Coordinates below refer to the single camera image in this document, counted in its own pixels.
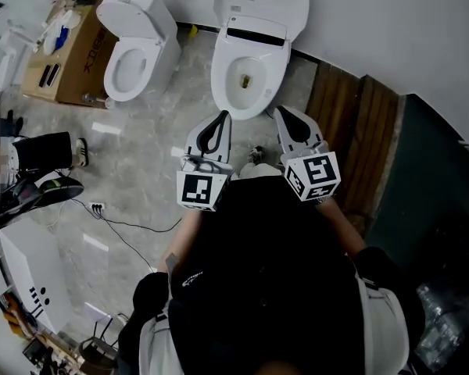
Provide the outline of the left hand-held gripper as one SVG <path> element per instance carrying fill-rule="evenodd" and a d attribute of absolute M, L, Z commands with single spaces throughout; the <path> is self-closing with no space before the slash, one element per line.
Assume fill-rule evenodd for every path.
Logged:
<path fill-rule="evenodd" d="M 206 212 L 217 210 L 234 173 L 231 165 L 218 162 L 229 160 L 231 124 L 230 113 L 222 110 L 189 132 L 184 147 L 188 155 L 181 157 L 181 169 L 177 171 L 177 203 L 182 207 Z"/>

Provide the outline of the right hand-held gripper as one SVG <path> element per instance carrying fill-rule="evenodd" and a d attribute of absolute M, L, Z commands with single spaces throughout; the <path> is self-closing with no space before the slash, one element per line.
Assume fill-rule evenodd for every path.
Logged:
<path fill-rule="evenodd" d="M 275 108 L 274 118 L 284 153 L 284 178 L 299 200 L 321 203 L 332 197 L 341 175 L 336 154 L 323 141 L 317 122 L 304 112 L 283 105 Z M 294 151 L 295 145 L 311 147 Z"/>

